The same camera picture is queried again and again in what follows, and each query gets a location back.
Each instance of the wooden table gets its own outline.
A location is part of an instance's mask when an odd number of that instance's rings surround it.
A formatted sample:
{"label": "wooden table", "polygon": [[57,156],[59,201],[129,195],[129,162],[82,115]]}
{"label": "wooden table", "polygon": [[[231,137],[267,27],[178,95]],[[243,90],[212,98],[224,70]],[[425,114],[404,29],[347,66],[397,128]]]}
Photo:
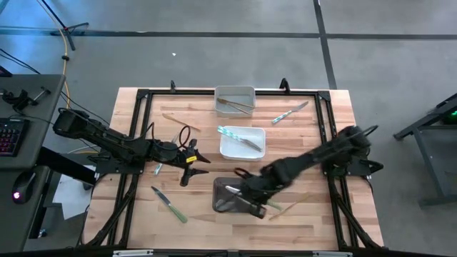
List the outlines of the wooden table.
{"label": "wooden table", "polygon": [[[111,128],[129,133],[137,88],[120,88]],[[349,92],[331,92],[337,130],[355,123]],[[305,96],[258,96],[252,119],[216,117],[213,96],[159,96],[152,101],[150,121],[155,122],[155,137],[171,140],[182,125],[165,119],[170,114],[201,132],[192,131],[197,138],[199,151],[211,164],[194,163],[194,168],[210,171],[191,178],[187,187],[179,185],[183,171],[164,166],[154,176],[157,163],[147,163],[140,176],[135,207],[131,221],[129,248],[170,249],[242,249],[242,250],[337,250],[328,185],[315,166],[304,171],[286,190],[277,193],[273,200],[284,208],[307,192],[309,198],[294,206],[288,213],[272,221],[268,217],[277,213],[267,206],[264,219],[244,213],[216,213],[211,207],[213,181],[217,177],[236,177],[233,168],[244,168],[253,173],[266,164],[286,156],[297,156],[321,144],[312,98],[309,104],[276,125],[271,120],[302,104]],[[218,125],[252,126],[266,130],[266,155],[259,162],[229,161],[219,153],[221,135]],[[116,199],[120,175],[105,176],[94,190],[84,228],[84,242],[92,239],[111,215]],[[383,244],[370,187],[361,178],[348,177],[348,188],[355,217],[372,239]],[[188,223],[181,223],[152,191],[155,186],[185,213]],[[121,235],[124,217],[120,218],[117,239]],[[348,226],[342,218],[346,242]]]}

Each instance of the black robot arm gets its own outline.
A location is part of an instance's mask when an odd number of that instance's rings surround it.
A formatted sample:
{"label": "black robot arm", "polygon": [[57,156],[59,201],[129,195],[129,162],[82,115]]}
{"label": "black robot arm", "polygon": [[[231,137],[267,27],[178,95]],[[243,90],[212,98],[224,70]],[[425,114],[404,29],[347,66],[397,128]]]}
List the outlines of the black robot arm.
{"label": "black robot arm", "polygon": [[274,194],[287,188],[300,173],[316,164],[331,162],[334,166],[343,166],[351,161],[352,155],[366,152],[370,142],[358,126],[349,126],[340,131],[338,136],[321,146],[297,157],[276,160],[260,170],[260,176],[249,172],[237,173],[244,178],[241,183],[243,198],[253,203],[265,204]]}
{"label": "black robot arm", "polygon": [[188,146],[177,146],[175,143],[154,138],[145,139],[145,135],[129,138],[125,134],[106,127],[100,121],[90,119],[89,115],[83,111],[59,109],[59,113],[53,126],[56,134],[67,138],[87,140],[108,151],[113,158],[122,163],[156,161],[183,168],[184,175],[180,183],[182,186],[187,185],[192,175],[207,173],[207,171],[190,168],[194,161],[210,163],[196,149],[196,139],[191,139]]}

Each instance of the white plastic container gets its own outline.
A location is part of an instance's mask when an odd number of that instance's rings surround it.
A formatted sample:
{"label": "white plastic container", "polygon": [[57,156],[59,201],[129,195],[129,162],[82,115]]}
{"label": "white plastic container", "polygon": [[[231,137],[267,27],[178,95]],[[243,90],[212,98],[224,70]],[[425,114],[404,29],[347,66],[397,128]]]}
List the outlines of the white plastic container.
{"label": "white plastic container", "polygon": [[237,136],[252,141],[262,148],[262,152],[257,151],[240,141],[221,135],[221,154],[228,160],[237,161],[260,161],[265,156],[266,135],[263,128],[224,126],[225,129],[236,134]]}

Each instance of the gray floor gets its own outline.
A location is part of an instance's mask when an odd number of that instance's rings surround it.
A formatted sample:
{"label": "gray floor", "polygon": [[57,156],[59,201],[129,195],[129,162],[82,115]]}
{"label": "gray floor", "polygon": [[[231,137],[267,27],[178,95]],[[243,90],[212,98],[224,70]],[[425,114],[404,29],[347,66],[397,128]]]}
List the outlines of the gray floor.
{"label": "gray floor", "polygon": [[[49,2],[68,24],[88,21],[91,29],[318,32],[312,0]],[[321,0],[321,8],[328,33],[457,33],[457,1],[452,0]],[[0,15],[0,26],[52,28],[53,24],[35,1],[14,0]],[[77,50],[70,53],[68,67],[71,96],[106,119],[111,117],[118,87],[168,86],[171,79],[177,86],[276,88],[286,77],[293,88],[328,89],[319,39],[76,37],[74,41]],[[373,187],[386,246],[456,255],[457,205],[418,207],[418,199],[434,196],[433,184],[413,138],[397,142],[391,135],[456,92],[457,41],[329,40],[328,44],[337,87],[351,92],[358,125],[380,126],[371,136],[371,158],[385,165],[373,176]],[[61,72],[60,37],[3,35],[0,47],[41,73]],[[13,73],[30,73],[4,59],[0,65]],[[83,146],[52,133],[46,145],[60,152]],[[75,226],[76,221],[69,222],[62,227]],[[63,240],[60,247],[67,243]]]}

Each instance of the computer mouse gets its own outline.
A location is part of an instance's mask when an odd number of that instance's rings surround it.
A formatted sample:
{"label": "computer mouse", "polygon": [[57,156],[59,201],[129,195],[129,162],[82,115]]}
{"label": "computer mouse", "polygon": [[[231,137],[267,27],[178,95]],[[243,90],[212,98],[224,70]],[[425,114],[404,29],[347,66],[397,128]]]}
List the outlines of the computer mouse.
{"label": "computer mouse", "polygon": [[30,200],[34,192],[36,173],[33,171],[24,171],[21,173],[13,185],[13,202],[24,204]]}

